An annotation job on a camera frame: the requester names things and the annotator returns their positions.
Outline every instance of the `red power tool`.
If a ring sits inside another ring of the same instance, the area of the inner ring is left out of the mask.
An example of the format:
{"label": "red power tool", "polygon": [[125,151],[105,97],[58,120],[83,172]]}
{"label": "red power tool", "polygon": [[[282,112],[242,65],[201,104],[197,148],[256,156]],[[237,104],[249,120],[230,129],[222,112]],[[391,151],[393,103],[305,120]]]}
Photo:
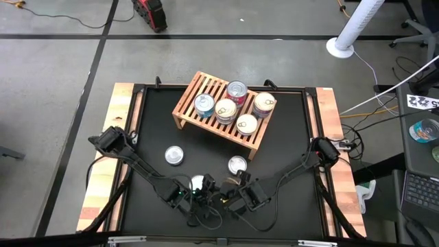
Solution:
{"label": "red power tool", "polygon": [[154,32],[166,29],[166,15],[160,0],[132,0],[134,9],[142,16]]}

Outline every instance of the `wooden crate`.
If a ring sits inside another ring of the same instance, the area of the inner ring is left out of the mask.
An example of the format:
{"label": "wooden crate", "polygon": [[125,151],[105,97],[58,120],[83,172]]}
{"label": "wooden crate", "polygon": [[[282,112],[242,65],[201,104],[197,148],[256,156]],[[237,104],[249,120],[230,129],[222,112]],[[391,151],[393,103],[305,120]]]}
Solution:
{"label": "wooden crate", "polygon": [[[213,114],[212,117],[202,119],[197,115],[197,112],[193,106],[195,97],[201,93],[208,93],[212,95],[212,97],[215,99],[215,102],[218,102],[220,99],[225,99],[227,84],[228,82],[225,80],[221,80],[200,71],[197,72],[172,112],[172,115],[179,129],[182,129],[185,123],[189,122],[193,125],[204,128],[205,130],[218,134],[221,137],[234,141],[235,143],[250,148],[251,151],[248,159],[252,160],[259,148],[259,145],[261,144],[263,134],[265,133],[265,129],[267,128],[272,113],[270,113],[270,115],[265,119],[258,119],[256,131],[252,135],[245,137],[238,132],[236,120],[229,125],[220,124],[217,122],[215,114]],[[244,103],[244,106],[238,110],[236,119],[238,119],[238,117],[242,114],[251,114],[254,97],[257,94],[258,93],[254,91],[247,90],[246,102]]]}

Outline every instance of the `blue can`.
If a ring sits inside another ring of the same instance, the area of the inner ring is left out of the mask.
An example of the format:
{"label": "blue can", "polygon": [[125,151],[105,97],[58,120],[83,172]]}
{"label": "blue can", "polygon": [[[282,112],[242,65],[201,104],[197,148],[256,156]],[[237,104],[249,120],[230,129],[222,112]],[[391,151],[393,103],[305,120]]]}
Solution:
{"label": "blue can", "polygon": [[193,105],[198,116],[201,118],[210,117],[213,115],[215,100],[208,93],[202,93],[195,97]]}
{"label": "blue can", "polygon": [[433,119],[424,119],[409,128],[410,136],[419,143],[427,143],[439,137],[439,123]]}

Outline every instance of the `laptop keyboard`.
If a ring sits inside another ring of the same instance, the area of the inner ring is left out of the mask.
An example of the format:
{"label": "laptop keyboard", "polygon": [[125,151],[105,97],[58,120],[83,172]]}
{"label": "laptop keyboard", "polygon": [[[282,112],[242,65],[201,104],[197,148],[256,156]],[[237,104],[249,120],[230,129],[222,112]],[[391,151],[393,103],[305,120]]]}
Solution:
{"label": "laptop keyboard", "polygon": [[405,200],[439,212],[439,183],[407,173]]}

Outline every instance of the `concrete floor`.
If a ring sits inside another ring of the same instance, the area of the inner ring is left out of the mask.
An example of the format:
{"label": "concrete floor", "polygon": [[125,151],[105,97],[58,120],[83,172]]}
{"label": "concrete floor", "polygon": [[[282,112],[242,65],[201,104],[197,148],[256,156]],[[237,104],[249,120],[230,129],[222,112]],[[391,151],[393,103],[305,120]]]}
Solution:
{"label": "concrete floor", "polygon": [[[99,26],[106,22],[111,4],[110,0],[44,0],[30,1],[28,8],[76,16]],[[346,6],[353,12],[356,3]],[[335,36],[346,22],[335,0],[163,0],[163,7],[169,26],[166,34]],[[413,7],[421,17],[417,1]],[[115,19],[127,19],[131,14],[131,1],[120,0]],[[407,18],[403,5],[384,4],[362,34],[412,35],[413,30],[400,28]],[[32,16],[0,4],[0,34],[101,34],[102,30],[69,19]],[[110,34],[153,32],[136,14],[128,23],[113,23]],[[98,42],[0,39],[1,145],[27,155],[24,161],[1,159],[0,237],[33,234]],[[407,56],[422,63],[427,51],[407,43],[390,49],[388,43],[357,41],[355,49],[375,68],[380,82],[395,84],[394,59]],[[95,155],[86,138],[101,131],[115,82],[150,83],[159,75],[163,83],[187,83],[196,71],[204,71],[251,85],[261,85],[269,78],[283,86],[333,87],[339,110],[371,97],[371,70],[354,56],[335,59],[325,44],[324,40],[107,40],[47,234],[72,233],[76,228],[86,169]],[[355,113],[376,107],[373,102]],[[369,117],[364,125],[389,116]],[[354,125],[357,121],[343,122]],[[364,141],[364,160],[370,163],[401,152],[399,122],[365,130]],[[370,227],[367,231],[376,230]]]}

